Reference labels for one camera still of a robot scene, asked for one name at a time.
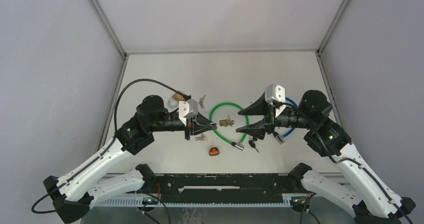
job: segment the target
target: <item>table surface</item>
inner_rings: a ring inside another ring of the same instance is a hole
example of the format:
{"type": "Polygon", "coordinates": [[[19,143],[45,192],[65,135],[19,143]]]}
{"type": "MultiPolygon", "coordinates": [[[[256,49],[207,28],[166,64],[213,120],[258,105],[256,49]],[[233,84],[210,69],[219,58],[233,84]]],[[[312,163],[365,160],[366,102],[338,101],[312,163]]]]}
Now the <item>table surface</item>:
{"type": "MultiPolygon", "coordinates": [[[[233,102],[247,107],[255,102],[270,84],[285,88],[286,96],[298,103],[303,93],[310,89],[327,95],[321,71],[314,52],[239,52],[239,53],[184,53],[130,55],[121,89],[139,78],[161,81],[179,91],[191,94],[199,101],[204,99],[205,117],[222,102],[233,102]]],[[[173,92],[154,83],[141,82],[129,88],[122,97],[117,112],[120,127],[131,118],[137,105],[151,94],[163,98],[168,105],[173,92]]],[[[241,134],[236,128],[244,126],[244,116],[237,115],[234,107],[219,108],[213,121],[225,119],[229,114],[235,121],[233,127],[218,127],[230,140],[238,141],[241,134]]],[[[250,123],[262,117],[250,117],[250,123]]],[[[288,129],[276,129],[284,133],[288,129]]],[[[240,151],[219,139],[212,131],[204,133],[206,141],[184,139],[183,132],[154,133],[155,142],[134,157],[122,162],[110,173],[124,173],[138,164],[148,164],[155,173],[288,173],[303,162],[322,173],[338,173],[327,160],[309,148],[303,137],[307,131],[296,129],[280,145],[272,135],[256,142],[257,153],[243,142],[240,151]],[[208,150],[218,147],[220,154],[210,157],[208,150]]],[[[113,122],[108,138],[113,135],[113,122]]]]}

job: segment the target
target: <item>white arm segment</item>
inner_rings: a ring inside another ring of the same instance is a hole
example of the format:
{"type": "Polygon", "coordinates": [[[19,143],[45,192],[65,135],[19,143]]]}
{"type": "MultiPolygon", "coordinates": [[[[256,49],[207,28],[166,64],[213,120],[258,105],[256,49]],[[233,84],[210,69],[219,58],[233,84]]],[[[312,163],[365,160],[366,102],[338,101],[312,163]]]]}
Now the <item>white arm segment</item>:
{"type": "Polygon", "coordinates": [[[352,217],[355,217],[353,205],[358,205],[362,201],[362,198],[356,191],[345,188],[314,170],[307,171],[303,175],[301,183],[306,190],[323,196],[330,202],[343,208],[352,217]]]}
{"type": "Polygon", "coordinates": [[[115,139],[111,144],[112,141],[113,139],[110,139],[105,146],[103,146],[85,162],[71,172],[57,179],[57,186],[62,183],[67,183],[59,189],[61,194],[66,194],[66,200],[74,202],[78,201],[88,190],[93,188],[95,183],[102,178],[113,165],[133,156],[131,153],[127,151],[123,152],[121,150],[122,144],[118,139],[115,139]],[[74,176],[77,172],[80,173],[73,180],[68,182],[67,180],[74,176]]]}
{"type": "Polygon", "coordinates": [[[104,200],[130,191],[139,190],[144,183],[143,175],[135,169],[129,173],[98,182],[88,191],[88,194],[94,197],[94,200],[90,202],[90,209],[104,200]]]}
{"type": "MultiPolygon", "coordinates": [[[[383,186],[389,196],[393,199],[392,202],[396,203],[399,207],[401,204],[401,197],[393,192],[388,186],[377,176],[377,174],[368,166],[362,156],[359,154],[354,143],[346,144],[341,150],[341,155],[333,155],[333,158],[338,161],[341,158],[351,158],[362,164],[383,186]]],[[[350,184],[360,194],[366,204],[369,212],[376,217],[388,218],[389,213],[396,213],[398,210],[389,202],[381,189],[377,186],[374,180],[359,168],[356,164],[350,161],[344,161],[340,164],[333,164],[340,172],[346,177],[350,184]]]]}

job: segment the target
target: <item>white table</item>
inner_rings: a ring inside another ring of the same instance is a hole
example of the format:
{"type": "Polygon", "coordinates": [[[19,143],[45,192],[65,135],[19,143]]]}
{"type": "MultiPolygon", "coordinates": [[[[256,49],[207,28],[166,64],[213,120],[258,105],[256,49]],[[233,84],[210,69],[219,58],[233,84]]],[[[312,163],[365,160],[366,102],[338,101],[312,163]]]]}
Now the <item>white table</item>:
{"type": "MultiPolygon", "coordinates": [[[[270,84],[285,88],[286,96],[296,103],[310,89],[327,94],[317,59],[313,52],[238,52],[130,55],[121,89],[134,79],[151,78],[161,81],[192,98],[206,95],[205,109],[199,111],[209,117],[211,109],[222,102],[233,102],[247,107],[255,102],[270,84]]],[[[163,98],[165,106],[173,92],[154,83],[141,82],[129,88],[122,97],[117,113],[120,127],[131,118],[136,106],[151,94],[163,98]]],[[[237,127],[245,125],[245,118],[237,115],[234,107],[222,107],[213,120],[235,120],[233,127],[218,127],[225,137],[238,141],[237,127]]],[[[250,123],[261,117],[250,117],[250,123]]],[[[281,128],[281,134],[287,131],[281,128]]],[[[257,153],[244,141],[240,151],[219,139],[212,131],[204,133],[206,141],[184,139],[183,132],[154,133],[155,142],[125,163],[116,165],[111,173],[123,173],[141,163],[148,164],[155,173],[288,173],[304,162],[322,173],[338,173],[324,158],[310,149],[303,137],[307,131],[296,129],[280,145],[272,135],[257,141],[257,153]],[[208,155],[211,147],[220,154],[208,155]]],[[[108,138],[113,135],[113,122],[108,138]]]]}

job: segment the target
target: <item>blue cable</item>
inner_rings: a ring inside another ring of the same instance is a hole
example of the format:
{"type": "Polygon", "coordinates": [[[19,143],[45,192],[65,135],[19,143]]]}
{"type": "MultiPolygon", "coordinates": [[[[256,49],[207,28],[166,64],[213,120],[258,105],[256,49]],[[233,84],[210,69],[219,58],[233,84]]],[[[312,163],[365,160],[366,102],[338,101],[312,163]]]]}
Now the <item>blue cable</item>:
{"type": "MultiPolygon", "coordinates": [[[[293,101],[293,100],[291,100],[290,98],[285,98],[289,103],[291,103],[291,104],[293,104],[295,107],[297,107],[298,105],[293,101]]],[[[290,128],[290,130],[288,130],[286,133],[284,133],[282,136],[283,137],[287,137],[288,135],[290,135],[290,133],[292,133],[293,132],[293,130],[294,130],[295,128],[290,128]]]]}

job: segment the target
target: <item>orange object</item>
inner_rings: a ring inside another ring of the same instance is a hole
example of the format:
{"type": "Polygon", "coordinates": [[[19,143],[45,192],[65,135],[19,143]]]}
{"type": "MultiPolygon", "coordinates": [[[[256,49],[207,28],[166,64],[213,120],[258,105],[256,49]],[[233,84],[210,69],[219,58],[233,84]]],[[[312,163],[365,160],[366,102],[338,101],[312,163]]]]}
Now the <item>orange object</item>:
{"type": "Polygon", "coordinates": [[[220,153],[220,150],[216,147],[209,149],[209,156],[216,156],[220,153]]]}

